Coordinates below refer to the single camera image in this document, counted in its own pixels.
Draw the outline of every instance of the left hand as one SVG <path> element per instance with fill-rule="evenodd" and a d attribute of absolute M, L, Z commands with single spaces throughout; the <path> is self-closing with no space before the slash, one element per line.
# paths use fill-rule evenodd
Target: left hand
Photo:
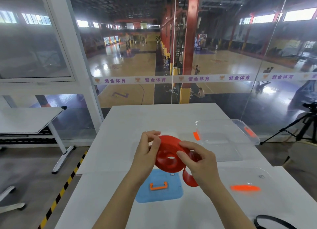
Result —
<path fill-rule="evenodd" d="M 161 139 L 158 137 L 160 131 L 143 132 L 137 150 L 134 155 L 129 175 L 141 186 L 145 179 L 151 173 L 156 159 L 156 154 L 161 145 Z"/>

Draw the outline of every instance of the forearm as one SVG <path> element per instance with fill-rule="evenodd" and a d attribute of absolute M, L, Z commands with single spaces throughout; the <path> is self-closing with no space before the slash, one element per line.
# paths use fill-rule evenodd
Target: forearm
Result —
<path fill-rule="evenodd" d="M 139 187 L 128 172 L 92 229 L 124 229 Z"/>
<path fill-rule="evenodd" d="M 207 196 L 214 204 L 225 229 L 255 229 L 221 181 L 212 186 Z"/>

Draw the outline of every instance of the right hand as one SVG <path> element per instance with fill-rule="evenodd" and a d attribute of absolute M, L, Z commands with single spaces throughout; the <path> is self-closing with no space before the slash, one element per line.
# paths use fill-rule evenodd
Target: right hand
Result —
<path fill-rule="evenodd" d="M 191 170 L 192 176 L 200 188 L 209 196 L 212 189 L 221 184 L 215 154 L 194 142 L 181 141 L 179 145 L 194 150 L 201 156 L 201 160 L 194 162 L 185 152 L 176 152 L 177 156 Z"/>

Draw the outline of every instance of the tripod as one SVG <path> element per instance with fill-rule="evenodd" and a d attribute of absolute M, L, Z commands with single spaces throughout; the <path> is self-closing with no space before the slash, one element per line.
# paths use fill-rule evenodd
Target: tripod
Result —
<path fill-rule="evenodd" d="M 265 141 L 260 142 L 260 145 L 263 145 L 263 143 L 267 142 L 269 139 L 273 138 L 274 136 L 278 135 L 279 133 L 281 133 L 283 131 L 286 131 L 287 133 L 289 133 L 290 135 L 295 137 L 296 141 L 300 141 L 300 140 L 304 139 L 304 140 L 311 140 L 312 143 L 317 143 L 317 141 L 316 141 L 317 102 L 313 102 L 312 104 L 304 103 L 303 106 L 309 109 L 309 112 L 306 115 L 304 115 L 301 118 L 290 123 L 287 127 L 280 129 L 275 135 L 272 135 L 270 138 L 266 139 Z M 287 130 L 289 127 L 299 123 L 301 120 L 303 120 L 304 126 L 299 131 L 299 133 L 297 135 L 294 135 L 293 133 L 291 133 L 290 131 Z M 304 138 L 303 136 L 305 135 L 305 133 L 307 132 L 308 128 L 310 127 L 310 125 L 312 123 L 313 123 L 313 135 L 312 135 L 312 137 L 311 138 Z"/>

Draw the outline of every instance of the table leg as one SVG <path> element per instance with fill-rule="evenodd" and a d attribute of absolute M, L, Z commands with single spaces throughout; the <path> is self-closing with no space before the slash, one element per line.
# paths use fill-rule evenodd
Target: table leg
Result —
<path fill-rule="evenodd" d="M 0 194 L 0 201 L 2 201 L 9 193 L 14 192 L 15 189 L 16 188 L 14 186 L 8 187 L 4 192 L 2 192 Z M 25 206 L 26 206 L 25 203 L 17 203 L 17 204 L 10 205 L 10 206 L 0 207 L 0 214 L 4 213 L 6 211 L 15 210 L 15 209 L 23 210 L 25 208 Z"/>
<path fill-rule="evenodd" d="M 54 166 L 52 170 L 52 174 L 56 174 L 58 170 L 60 169 L 61 165 L 63 164 L 64 160 L 66 159 L 67 155 L 69 154 L 69 152 L 71 150 L 75 150 L 76 146 L 70 146 L 66 150 L 63 142 L 61 141 L 61 138 L 59 137 L 55 127 L 53 126 L 53 123 L 49 123 L 48 127 L 50 131 L 52 132 L 52 135 L 54 136 L 59 148 L 61 149 L 61 152 L 63 153 L 63 155 L 61 155 L 61 157 L 59 158 L 58 162 L 56 163 L 56 165 Z"/>

